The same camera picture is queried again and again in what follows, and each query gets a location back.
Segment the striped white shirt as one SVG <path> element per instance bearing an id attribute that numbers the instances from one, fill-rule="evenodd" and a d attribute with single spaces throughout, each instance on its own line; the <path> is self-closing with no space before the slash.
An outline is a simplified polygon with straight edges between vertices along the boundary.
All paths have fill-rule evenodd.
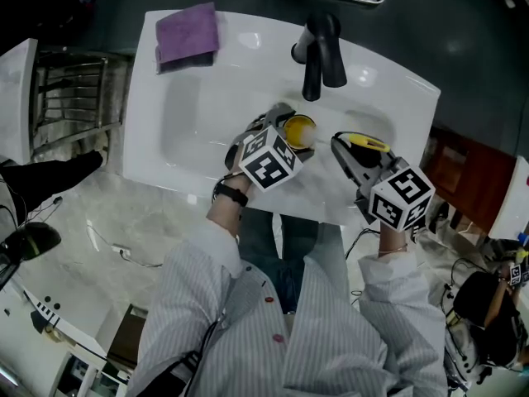
<path id="1" fill-rule="evenodd" d="M 126 397 L 446 397 L 445 318 L 411 252 L 366 256 L 358 308 L 306 257 L 292 326 L 269 277 L 204 221 L 166 257 Z"/>

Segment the steel rack stand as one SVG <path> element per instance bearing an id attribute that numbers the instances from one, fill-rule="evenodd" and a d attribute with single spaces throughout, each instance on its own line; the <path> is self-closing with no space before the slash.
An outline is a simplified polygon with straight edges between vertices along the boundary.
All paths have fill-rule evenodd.
<path id="1" fill-rule="evenodd" d="M 131 55 L 39 49 L 30 91 L 31 158 L 120 127 L 132 66 Z"/>

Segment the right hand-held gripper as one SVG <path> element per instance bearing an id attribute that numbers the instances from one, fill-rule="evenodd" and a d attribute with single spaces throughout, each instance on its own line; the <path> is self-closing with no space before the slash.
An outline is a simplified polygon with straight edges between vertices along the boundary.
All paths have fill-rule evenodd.
<path id="1" fill-rule="evenodd" d="M 403 232 L 425 216 L 435 187 L 419 167 L 402 157 L 382 158 L 390 152 L 389 144 L 359 132 L 337 132 L 331 138 L 331 152 L 357 185 L 355 203 L 368 224 L 380 222 Z"/>

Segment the brown wooden cabinet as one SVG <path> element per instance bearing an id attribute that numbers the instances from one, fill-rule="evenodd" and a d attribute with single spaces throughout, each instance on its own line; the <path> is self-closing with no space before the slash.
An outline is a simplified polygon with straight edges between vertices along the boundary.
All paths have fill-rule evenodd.
<path id="1" fill-rule="evenodd" d="M 422 169 L 436 193 L 483 232 L 490 232 L 510 185 L 516 158 L 433 127 L 431 157 Z"/>

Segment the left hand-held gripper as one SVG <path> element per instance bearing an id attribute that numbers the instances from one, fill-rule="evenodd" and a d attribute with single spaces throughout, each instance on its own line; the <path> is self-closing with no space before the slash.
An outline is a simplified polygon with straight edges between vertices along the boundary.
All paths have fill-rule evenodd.
<path id="1" fill-rule="evenodd" d="M 283 125 L 295 113 L 290 105 L 281 102 L 259 115 L 231 143 L 225 157 L 226 168 L 238 166 L 261 191 L 271 190 L 296 176 L 315 150 L 293 149 L 286 142 Z"/>

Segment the white cabinet black marks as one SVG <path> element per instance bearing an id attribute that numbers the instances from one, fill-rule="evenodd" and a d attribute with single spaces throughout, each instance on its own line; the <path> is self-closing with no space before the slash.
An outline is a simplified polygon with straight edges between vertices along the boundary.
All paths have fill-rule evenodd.
<path id="1" fill-rule="evenodd" d="M 106 356 L 121 322 L 103 293 L 71 281 L 10 281 L 0 291 L 0 362 L 35 397 L 51 397 L 75 346 Z"/>

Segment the blue jeans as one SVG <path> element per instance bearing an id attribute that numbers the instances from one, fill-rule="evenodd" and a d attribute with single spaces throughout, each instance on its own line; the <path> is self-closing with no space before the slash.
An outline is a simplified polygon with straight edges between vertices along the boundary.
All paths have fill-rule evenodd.
<path id="1" fill-rule="evenodd" d="M 241 259 L 257 266 L 272 280 L 283 312 L 297 310 L 306 256 L 322 267 L 342 296 L 347 296 L 349 280 L 340 227 L 284 214 L 280 217 L 283 247 L 278 252 L 273 214 L 244 208 L 239 228 L 239 252 Z"/>

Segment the white sink on steel rack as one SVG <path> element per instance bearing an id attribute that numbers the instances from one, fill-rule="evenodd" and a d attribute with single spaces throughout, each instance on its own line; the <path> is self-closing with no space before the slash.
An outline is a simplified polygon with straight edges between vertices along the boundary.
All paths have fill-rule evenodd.
<path id="1" fill-rule="evenodd" d="M 31 159 L 29 107 L 37 44 L 28 38 L 0 56 L 0 156 L 19 165 Z"/>

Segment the black wristwatch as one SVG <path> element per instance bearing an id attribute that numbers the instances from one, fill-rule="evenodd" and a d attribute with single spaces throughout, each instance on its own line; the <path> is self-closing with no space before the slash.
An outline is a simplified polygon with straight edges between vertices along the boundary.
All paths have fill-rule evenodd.
<path id="1" fill-rule="evenodd" d="M 248 197 L 239 189 L 234 189 L 228 185 L 219 182 L 215 185 L 212 191 L 212 200 L 215 200 L 219 195 L 230 198 L 233 202 L 238 203 L 240 206 L 245 207 L 248 204 Z"/>

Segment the person's left forearm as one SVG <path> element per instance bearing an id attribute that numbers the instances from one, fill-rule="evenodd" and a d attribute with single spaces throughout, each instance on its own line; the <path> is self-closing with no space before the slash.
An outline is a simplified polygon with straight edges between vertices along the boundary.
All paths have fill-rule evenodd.
<path id="1" fill-rule="evenodd" d="M 234 189 L 241 190 L 246 196 L 251 187 L 250 179 L 242 172 L 230 173 L 223 177 L 219 182 Z M 218 226 L 226 229 L 233 237 L 236 237 L 240 225 L 241 210 L 243 208 L 244 207 L 233 202 L 230 198 L 219 195 L 212 201 L 212 206 L 207 213 L 207 218 Z"/>

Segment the white sink on wooden cabinet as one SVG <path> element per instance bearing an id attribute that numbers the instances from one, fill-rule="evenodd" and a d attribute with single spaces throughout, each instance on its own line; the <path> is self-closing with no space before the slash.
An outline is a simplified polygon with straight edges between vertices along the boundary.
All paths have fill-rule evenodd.
<path id="1" fill-rule="evenodd" d="M 517 240 L 529 223 L 529 162 L 518 156 L 503 203 L 488 232 L 491 239 Z"/>

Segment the white ceramic sink basin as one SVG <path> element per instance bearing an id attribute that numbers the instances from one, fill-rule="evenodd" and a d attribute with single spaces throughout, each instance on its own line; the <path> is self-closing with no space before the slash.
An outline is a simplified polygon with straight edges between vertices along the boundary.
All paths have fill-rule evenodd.
<path id="1" fill-rule="evenodd" d="M 127 179 L 210 199 L 231 142 L 276 103 L 317 124 L 316 152 L 294 179 L 256 192 L 253 208 L 338 225 L 357 218 L 355 184 L 329 147 L 340 131 L 377 137 L 408 163 L 420 162 L 441 92 L 412 71 L 341 41 L 346 86 L 323 88 L 310 103 L 302 96 L 304 67 L 291 56 L 303 28 L 219 12 L 214 63 L 161 74 L 155 26 L 164 17 L 163 11 L 146 13 L 137 47 L 125 121 Z"/>

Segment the black case green stripe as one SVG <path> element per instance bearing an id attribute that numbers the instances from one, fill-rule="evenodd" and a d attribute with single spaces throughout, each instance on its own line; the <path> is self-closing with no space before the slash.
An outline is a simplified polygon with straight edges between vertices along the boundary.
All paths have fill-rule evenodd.
<path id="1" fill-rule="evenodd" d="M 0 242 L 0 290 L 25 261 L 42 256 L 61 243 L 59 233 L 44 222 L 29 222 Z"/>

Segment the large black cabinet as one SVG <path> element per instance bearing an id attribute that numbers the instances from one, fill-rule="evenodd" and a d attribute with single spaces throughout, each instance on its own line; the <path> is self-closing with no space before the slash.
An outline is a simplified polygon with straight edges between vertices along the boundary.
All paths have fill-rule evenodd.
<path id="1" fill-rule="evenodd" d="M 86 26 L 93 5 L 79 0 L 0 0 L 0 55 L 28 38 L 55 41 Z"/>

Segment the white crumpled sheet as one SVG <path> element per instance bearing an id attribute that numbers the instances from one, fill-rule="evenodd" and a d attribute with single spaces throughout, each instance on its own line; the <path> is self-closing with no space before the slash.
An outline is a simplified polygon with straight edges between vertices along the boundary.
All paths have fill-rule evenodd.
<path id="1" fill-rule="evenodd" d="M 437 221 L 436 231 L 421 227 L 414 235 L 417 258 L 432 269 L 449 270 L 459 259 L 487 269 L 478 247 L 450 227 L 448 220 Z"/>

